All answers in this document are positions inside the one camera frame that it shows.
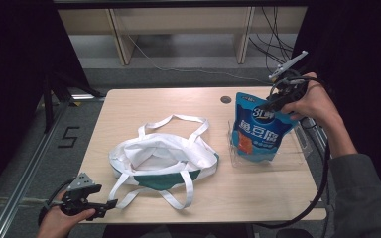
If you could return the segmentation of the aluminium floor rail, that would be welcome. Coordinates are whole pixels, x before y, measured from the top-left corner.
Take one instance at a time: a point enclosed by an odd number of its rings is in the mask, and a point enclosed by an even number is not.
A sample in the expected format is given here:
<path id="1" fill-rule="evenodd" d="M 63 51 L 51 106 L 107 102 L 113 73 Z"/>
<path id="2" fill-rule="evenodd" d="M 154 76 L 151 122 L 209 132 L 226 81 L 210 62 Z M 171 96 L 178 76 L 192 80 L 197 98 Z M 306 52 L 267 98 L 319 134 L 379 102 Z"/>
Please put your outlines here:
<path id="1" fill-rule="evenodd" d="M 25 196 L 27 189 L 29 188 L 32 179 L 42 161 L 42 158 L 49 147 L 49 143 L 53 138 L 54 132 L 67 108 L 67 102 L 62 102 L 56 108 L 54 122 L 44 132 L 38 146 L 36 147 L 36 150 L 34 151 L 33 156 L 27 163 L 26 168 L 16 183 L 14 191 L 6 199 L 5 206 L 0 212 L 0 238 L 5 238 L 7 231 L 9 230 L 9 227 L 11 226 L 11 223 L 14 220 L 14 217 L 19 209 L 19 204 L 21 203 L 22 198 Z"/>
<path id="2" fill-rule="evenodd" d="M 306 131 L 312 137 L 312 141 L 314 142 L 317 150 L 324 155 L 327 148 L 327 135 L 325 134 L 323 128 L 319 126 L 309 126 Z"/>

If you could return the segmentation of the dark curtain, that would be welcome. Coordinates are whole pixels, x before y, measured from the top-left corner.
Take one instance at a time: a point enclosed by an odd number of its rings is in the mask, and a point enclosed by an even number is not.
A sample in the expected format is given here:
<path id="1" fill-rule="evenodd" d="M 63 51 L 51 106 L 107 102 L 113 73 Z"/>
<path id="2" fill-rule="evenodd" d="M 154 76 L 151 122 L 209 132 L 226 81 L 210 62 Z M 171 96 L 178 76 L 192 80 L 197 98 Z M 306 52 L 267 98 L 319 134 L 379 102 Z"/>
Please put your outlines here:
<path id="1" fill-rule="evenodd" d="M 357 150 L 381 178 L 381 0 L 309 0 L 297 64 L 330 87 Z"/>
<path id="2" fill-rule="evenodd" d="M 54 0 L 0 0 L 0 175 L 43 95 L 44 79 L 88 85 Z"/>

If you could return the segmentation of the blue snack packet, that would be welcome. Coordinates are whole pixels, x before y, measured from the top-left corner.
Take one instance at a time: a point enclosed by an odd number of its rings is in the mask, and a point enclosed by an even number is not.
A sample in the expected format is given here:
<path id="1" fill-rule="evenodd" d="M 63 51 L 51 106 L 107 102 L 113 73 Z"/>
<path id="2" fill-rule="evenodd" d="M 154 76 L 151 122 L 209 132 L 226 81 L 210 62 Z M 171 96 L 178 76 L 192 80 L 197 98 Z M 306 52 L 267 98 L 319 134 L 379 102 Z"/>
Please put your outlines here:
<path id="1" fill-rule="evenodd" d="M 272 161 L 283 138 L 297 125 L 289 115 L 263 108 L 265 99 L 237 92 L 231 142 L 235 153 L 253 163 Z"/>

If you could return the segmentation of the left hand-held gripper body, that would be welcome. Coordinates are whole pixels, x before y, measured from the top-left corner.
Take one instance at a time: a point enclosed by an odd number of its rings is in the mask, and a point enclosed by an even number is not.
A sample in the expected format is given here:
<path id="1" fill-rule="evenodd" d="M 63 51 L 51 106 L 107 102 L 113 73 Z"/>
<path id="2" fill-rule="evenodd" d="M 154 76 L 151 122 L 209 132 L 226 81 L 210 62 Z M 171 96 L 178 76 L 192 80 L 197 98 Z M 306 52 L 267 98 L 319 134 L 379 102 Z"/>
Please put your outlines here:
<path id="1" fill-rule="evenodd" d="M 61 211 L 68 216 L 74 216 L 90 208 L 98 209 L 101 204 L 89 202 L 87 198 L 100 192 L 101 188 L 102 185 L 96 184 L 86 173 L 79 174 L 63 195 Z"/>

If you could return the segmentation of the clear plastic box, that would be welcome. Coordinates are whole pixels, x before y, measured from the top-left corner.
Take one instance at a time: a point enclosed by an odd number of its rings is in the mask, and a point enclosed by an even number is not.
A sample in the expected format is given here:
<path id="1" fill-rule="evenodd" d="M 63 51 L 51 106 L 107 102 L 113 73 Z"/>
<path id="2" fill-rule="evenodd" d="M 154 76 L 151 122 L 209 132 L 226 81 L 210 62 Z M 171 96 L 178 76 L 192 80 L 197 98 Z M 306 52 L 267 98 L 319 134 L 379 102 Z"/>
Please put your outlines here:
<path id="1" fill-rule="evenodd" d="M 255 157 L 247 158 L 238 154 L 237 147 L 232 141 L 232 125 L 228 123 L 229 155 L 231 164 L 235 168 L 266 169 L 275 167 L 278 170 L 292 170 L 306 162 L 306 157 L 313 151 L 302 125 L 298 123 L 282 139 L 282 143 L 275 154 L 267 154 L 261 161 Z"/>

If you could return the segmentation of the person's left hand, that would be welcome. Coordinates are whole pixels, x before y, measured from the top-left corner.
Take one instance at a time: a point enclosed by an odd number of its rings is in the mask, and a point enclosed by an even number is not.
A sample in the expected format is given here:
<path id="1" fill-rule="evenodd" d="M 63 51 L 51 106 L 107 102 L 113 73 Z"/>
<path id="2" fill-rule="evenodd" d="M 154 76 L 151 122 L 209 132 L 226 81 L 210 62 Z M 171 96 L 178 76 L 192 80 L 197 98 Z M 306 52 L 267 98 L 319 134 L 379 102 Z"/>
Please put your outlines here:
<path id="1" fill-rule="evenodd" d="M 70 230 L 79 222 L 88 219 L 95 213 L 93 208 L 68 216 L 58 206 L 53 206 L 45 215 L 36 238 L 66 238 Z"/>

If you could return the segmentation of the black metal stand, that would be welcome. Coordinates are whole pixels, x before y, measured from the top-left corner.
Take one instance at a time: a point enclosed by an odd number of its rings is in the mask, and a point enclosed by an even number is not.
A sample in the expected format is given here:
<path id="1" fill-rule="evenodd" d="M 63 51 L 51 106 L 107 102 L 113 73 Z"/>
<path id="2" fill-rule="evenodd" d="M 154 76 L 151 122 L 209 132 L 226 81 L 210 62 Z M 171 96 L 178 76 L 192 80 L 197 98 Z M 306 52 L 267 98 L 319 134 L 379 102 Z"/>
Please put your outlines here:
<path id="1" fill-rule="evenodd" d="M 51 71 L 46 73 L 43 79 L 43 99 L 45 104 L 46 127 L 45 132 L 48 133 L 54 125 L 54 105 L 53 96 L 59 102 L 72 102 L 73 95 L 68 90 L 74 87 L 89 94 L 91 98 L 103 98 L 105 94 L 91 88 L 87 83 L 80 82 L 73 77 L 68 76 L 61 71 Z"/>

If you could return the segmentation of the person's right hand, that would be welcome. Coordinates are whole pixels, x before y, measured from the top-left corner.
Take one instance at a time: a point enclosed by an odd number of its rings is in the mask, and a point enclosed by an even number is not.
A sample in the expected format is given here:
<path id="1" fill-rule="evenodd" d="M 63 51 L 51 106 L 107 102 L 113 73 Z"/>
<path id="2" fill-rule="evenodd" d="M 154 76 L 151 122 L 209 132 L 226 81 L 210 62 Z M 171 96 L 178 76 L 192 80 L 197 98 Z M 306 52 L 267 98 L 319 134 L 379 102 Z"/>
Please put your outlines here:
<path id="1" fill-rule="evenodd" d="M 317 75 L 310 72 L 307 77 L 312 80 L 305 95 L 298 101 L 286 104 L 281 112 L 291 114 L 293 120 L 313 118 L 324 129 L 342 126 L 343 120 L 324 87 L 317 82 Z"/>

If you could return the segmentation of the white patterned tote bag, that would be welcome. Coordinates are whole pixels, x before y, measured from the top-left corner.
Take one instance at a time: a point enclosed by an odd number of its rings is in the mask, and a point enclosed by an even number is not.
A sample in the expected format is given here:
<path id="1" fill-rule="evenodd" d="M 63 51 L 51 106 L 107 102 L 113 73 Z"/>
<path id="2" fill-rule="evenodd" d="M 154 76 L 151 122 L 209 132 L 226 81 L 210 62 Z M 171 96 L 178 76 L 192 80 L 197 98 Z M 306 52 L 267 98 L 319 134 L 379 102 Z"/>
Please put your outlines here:
<path id="1" fill-rule="evenodd" d="M 157 131 L 175 117 L 144 124 L 136 138 L 109 152 L 108 160 L 117 178 L 109 198 L 113 200 L 124 184 L 138 187 L 117 204 L 119 209 L 127 207 L 138 194 L 151 191 L 157 192 L 172 208 L 185 209 L 193 201 L 193 183 L 216 173 L 219 155 L 201 137 L 209 128 L 208 120 L 180 115 L 180 120 L 199 124 L 186 138 Z"/>

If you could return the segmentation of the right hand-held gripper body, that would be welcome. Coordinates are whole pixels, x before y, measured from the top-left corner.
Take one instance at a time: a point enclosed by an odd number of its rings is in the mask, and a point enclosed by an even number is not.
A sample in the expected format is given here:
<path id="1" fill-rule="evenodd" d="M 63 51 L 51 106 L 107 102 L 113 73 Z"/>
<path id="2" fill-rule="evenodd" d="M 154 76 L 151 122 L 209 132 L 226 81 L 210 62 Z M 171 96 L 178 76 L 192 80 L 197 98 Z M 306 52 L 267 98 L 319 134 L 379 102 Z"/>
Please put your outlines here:
<path id="1" fill-rule="evenodd" d="M 277 69 L 268 76 L 273 83 L 268 96 L 269 101 L 290 95 L 297 89 L 299 84 L 304 82 L 300 73 L 292 69 L 292 66 L 303 59 L 307 54 L 307 51 L 302 51 L 296 57 L 289 59 L 284 63 L 278 64 Z"/>

